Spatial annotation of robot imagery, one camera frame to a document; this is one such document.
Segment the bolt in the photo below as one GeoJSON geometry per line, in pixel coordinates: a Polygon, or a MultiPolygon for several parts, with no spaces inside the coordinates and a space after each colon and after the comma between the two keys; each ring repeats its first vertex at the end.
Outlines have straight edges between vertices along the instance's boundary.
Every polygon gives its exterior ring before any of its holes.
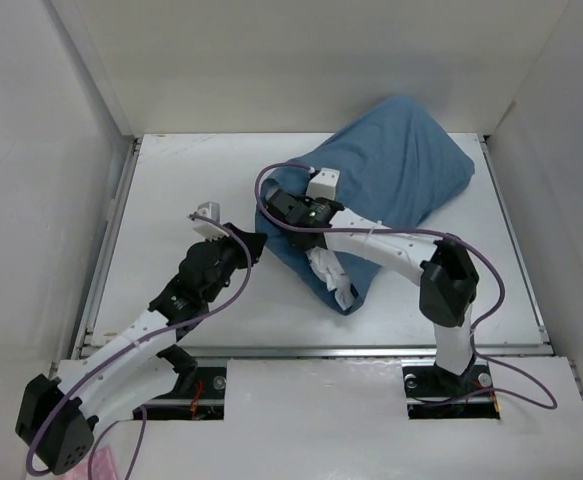
{"type": "Polygon", "coordinates": [[[409,390],[413,390],[415,387],[418,386],[418,382],[416,380],[417,377],[412,373],[407,373],[404,376],[404,384],[407,386],[409,390]]]}
{"type": "Polygon", "coordinates": [[[484,388],[489,388],[493,385],[493,381],[491,380],[491,375],[488,373],[481,373],[478,375],[478,383],[482,385],[484,388]]]}
{"type": "Polygon", "coordinates": [[[218,375],[213,379],[213,388],[216,390],[224,390],[227,386],[227,379],[221,375],[218,375]]]}

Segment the blue cloth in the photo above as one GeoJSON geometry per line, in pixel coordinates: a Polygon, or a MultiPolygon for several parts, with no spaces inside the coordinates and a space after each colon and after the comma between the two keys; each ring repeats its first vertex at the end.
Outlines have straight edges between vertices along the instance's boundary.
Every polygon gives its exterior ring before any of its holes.
{"type": "MultiPolygon", "coordinates": [[[[419,105],[405,97],[390,97],[330,137],[311,153],[290,161],[316,169],[340,171],[336,200],[372,221],[394,228],[415,227],[461,193],[474,165],[469,157],[419,105]]],[[[280,168],[263,183],[262,195],[280,186],[304,195],[305,171],[280,168]]],[[[269,235],[267,247],[295,271],[329,307],[348,315],[364,304],[380,267],[353,255],[338,253],[357,295],[342,311],[311,270],[305,252],[292,247],[282,233],[256,212],[255,228],[269,235]]]]}

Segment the white panel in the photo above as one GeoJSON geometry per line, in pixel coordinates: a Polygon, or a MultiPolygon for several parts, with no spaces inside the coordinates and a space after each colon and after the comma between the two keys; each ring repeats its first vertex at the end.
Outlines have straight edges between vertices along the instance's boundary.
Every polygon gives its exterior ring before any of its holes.
{"type": "MultiPolygon", "coordinates": [[[[187,214],[208,200],[222,220],[253,228],[253,182],[266,165],[313,150],[327,134],[156,135],[144,138],[116,243],[93,343],[124,330],[177,272],[186,250],[201,240],[187,214]]],[[[507,286],[503,308],[477,332],[479,344],[541,343],[536,318],[476,135],[452,138],[473,159],[467,190],[435,212],[425,227],[453,232],[483,251],[507,286]]],[[[476,316],[497,298],[492,276],[479,262],[476,316]]],[[[217,302],[229,298],[241,281],[217,302]]],[[[433,325],[418,310],[418,290],[390,271],[374,281],[362,309],[341,316],[326,307],[271,253],[230,309],[202,323],[189,346],[434,345],[433,325]]]]}
{"type": "Polygon", "coordinates": [[[583,0],[489,141],[556,350],[583,381],[583,0]]]}
{"type": "Polygon", "coordinates": [[[1,0],[0,479],[24,472],[22,391],[66,347],[102,223],[119,139],[87,90],[43,2],[1,0]]]}
{"type": "MultiPolygon", "coordinates": [[[[233,361],[225,420],[150,422],[132,478],[583,479],[583,403],[567,361],[512,361],[546,383],[558,410],[499,395],[500,421],[408,420],[397,363],[233,361]]],[[[544,400],[520,375],[492,373],[544,400]]],[[[110,434],[120,476],[139,423],[110,434]]]]}
{"type": "Polygon", "coordinates": [[[397,93],[490,133],[567,4],[57,1],[81,7],[136,135],[333,131],[397,93]]]}

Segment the pink object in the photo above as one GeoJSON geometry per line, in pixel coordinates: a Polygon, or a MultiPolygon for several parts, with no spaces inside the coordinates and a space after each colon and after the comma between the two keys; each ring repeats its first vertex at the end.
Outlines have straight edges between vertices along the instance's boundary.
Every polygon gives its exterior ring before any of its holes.
{"type": "Polygon", "coordinates": [[[118,480],[118,472],[113,464],[113,455],[111,448],[104,447],[99,449],[93,455],[93,477],[89,479],[87,473],[87,463],[89,456],[87,455],[80,463],[78,463],[72,470],[65,473],[62,480],[118,480]]]}

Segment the white tag on cloth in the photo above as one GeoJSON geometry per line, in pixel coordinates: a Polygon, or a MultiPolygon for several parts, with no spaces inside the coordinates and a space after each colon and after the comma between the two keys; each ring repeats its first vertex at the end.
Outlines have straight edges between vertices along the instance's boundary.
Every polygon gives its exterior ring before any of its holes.
{"type": "Polygon", "coordinates": [[[351,280],[346,274],[335,252],[315,247],[307,252],[309,265],[316,276],[327,284],[327,290],[335,290],[335,301],[342,310],[353,305],[355,298],[351,293],[351,280]]]}

